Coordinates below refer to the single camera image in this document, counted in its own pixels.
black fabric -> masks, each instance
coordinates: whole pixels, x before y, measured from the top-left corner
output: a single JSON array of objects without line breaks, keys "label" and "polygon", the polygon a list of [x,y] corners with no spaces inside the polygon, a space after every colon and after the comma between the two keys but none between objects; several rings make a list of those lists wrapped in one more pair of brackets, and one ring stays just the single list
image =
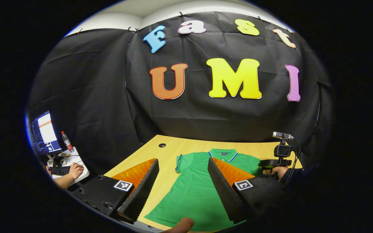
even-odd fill
[{"label": "black fabric", "polygon": [[[258,36],[243,34],[235,19],[249,20]],[[182,22],[201,20],[201,34],[180,34]],[[156,53],[143,38],[164,25],[166,44]],[[296,49],[272,30],[279,28]],[[213,58],[237,71],[242,59],[255,59],[261,99],[211,98]],[[177,99],[154,96],[149,71],[166,67],[164,86],[175,86],[172,65],[185,63],[185,91]],[[299,102],[287,100],[289,74],[299,68]],[[329,138],[332,98],[323,66],[297,33],[269,22],[226,12],[201,12],[149,25],[139,33],[97,29],[65,37],[48,55],[34,82],[30,118],[49,109],[90,172],[104,174],[156,134],[187,139],[271,142],[273,131],[292,134],[302,144],[300,160],[309,165]]]}]

human hand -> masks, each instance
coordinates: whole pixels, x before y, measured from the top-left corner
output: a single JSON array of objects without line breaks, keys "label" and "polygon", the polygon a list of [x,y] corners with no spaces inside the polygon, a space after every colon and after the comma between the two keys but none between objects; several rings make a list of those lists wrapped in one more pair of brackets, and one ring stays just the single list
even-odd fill
[{"label": "human hand", "polygon": [[50,167],[49,166],[46,166],[46,170],[47,170],[47,172],[50,174],[50,176],[51,176],[51,171],[50,171]]},{"label": "human hand", "polygon": [[194,225],[194,220],[190,218],[182,218],[175,227],[172,227],[169,230],[165,230],[162,233],[187,233]]},{"label": "human hand", "polygon": [[263,170],[263,174],[274,175],[275,173],[278,173],[278,181],[280,181],[288,169],[288,167],[275,167],[271,174],[270,170]]},{"label": "human hand", "polygon": [[83,173],[84,167],[80,164],[76,164],[75,162],[71,164],[70,171],[67,176],[71,177],[73,180],[77,179]]}]

cable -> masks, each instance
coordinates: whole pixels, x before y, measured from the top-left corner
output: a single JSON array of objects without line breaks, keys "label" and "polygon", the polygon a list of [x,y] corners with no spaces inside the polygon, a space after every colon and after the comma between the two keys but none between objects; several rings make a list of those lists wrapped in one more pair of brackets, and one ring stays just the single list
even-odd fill
[{"label": "cable", "polygon": [[294,138],[294,139],[296,139],[296,141],[299,143],[299,152],[297,153],[297,155],[295,154],[296,158],[294,159],[293,167],[292,167],[292,169],[290,171],[289,177],[287,178],[286,182],[284,183],[284,186],[287,186],[287,184],[289,183],[289,181],[290,181],[290,179],[291,179],[291,177],[292,177],[292,175],[294,173],[294,168],[296,166],[297,159],[299,158],[300,152],[302,151],[302,146],[300,145],[299,140],[297,140],[297,138]]}]

green polo shirt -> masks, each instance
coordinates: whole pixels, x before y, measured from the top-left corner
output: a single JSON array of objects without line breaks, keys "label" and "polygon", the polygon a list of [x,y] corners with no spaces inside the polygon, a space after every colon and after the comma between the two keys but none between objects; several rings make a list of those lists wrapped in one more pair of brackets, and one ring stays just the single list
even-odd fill
[{"label": "green polo shirt", "polygon": [[233,227],[208,173],[208,161],[215,157],[254,176],[260,174],[260,159],[236,150],[211,149],[176,157],[180,173],[170,191],[145,218],[174,227],[182,218],[195,222],[191,231],[214,231]]}]

white desk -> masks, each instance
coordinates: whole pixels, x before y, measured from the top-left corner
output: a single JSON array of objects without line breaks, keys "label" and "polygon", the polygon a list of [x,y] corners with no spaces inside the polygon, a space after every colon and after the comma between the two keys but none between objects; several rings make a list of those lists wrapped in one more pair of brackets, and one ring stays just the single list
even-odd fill
[{"label": "white desk", "polygon": [[[67,163],[63,164],[63,166],[71,166],[71,164],[73,164],[75,162],[77,164],[82,165],[84,167],[84,170],[83,170],[83,173],[76,180],[74,180],[73,182],[71,182],[70,185],[75,184],[75,183],[79,182],[80,180],[83,180],[84,178],[88,177],[89,174],[90,174],[90,172],[87,169],[86,165],[84,165],[82,159],[80,158],[80,156],[78,156],[79,153],[77,152],[77,149],[75,147],[73,147],[73,148],[74,148],[74,152],[73,153],[71,153],[69,150],[65,150],[64,151],[65,154],[70,154],[70,155],[68,157],[64,157],[64,159],[67,161]],[[49,156],[49,159],[50,160],[47,161],[47,165],[49,167],[53,167],[53,158],[51,156]],[[54,178],[59,178],[61,176],[53,174],[51,177],[53,177],[53,179],[54,179]]]}]

